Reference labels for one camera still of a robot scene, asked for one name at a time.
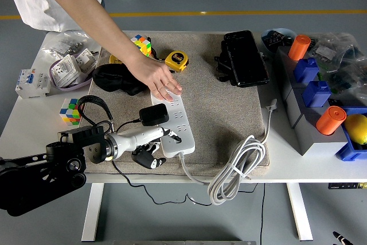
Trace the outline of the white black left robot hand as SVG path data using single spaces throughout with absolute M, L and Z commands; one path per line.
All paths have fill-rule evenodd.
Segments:
M 166 162 L 165 158 L 156 159 L 153 153 L 159 149 L 160 142 L 155 140 L 169 136 L 178 143 L 182 139 L 172 130 L 159 126 L 143 126 L 130 129 L 121 134 L 110 133 L 105 137 L 107 158 L 115 160 L 125 151 L 132 152 L 132 159 L 141 166 L 155 169 Z

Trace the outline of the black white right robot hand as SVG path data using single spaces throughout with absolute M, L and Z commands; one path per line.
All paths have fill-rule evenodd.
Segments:
M 333 231 L 333 235 L 334 237 L 343 245 L 353 245 L 352 242 L 350 242 L 349 240 L 347 240 L 344 236 L 342 236 L 341 234 L 339 234 L 336 231 Z

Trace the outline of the person's hand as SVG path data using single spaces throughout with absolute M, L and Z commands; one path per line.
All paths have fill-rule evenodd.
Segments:
M 158 100 L 173 101 L 168 90 L 182 94 L 182 86 L 173 77 L 167 65 L 146 56 L 133 57 L 124 61 L 129 71 L 143 84 L 147 85 L 151 94 Z

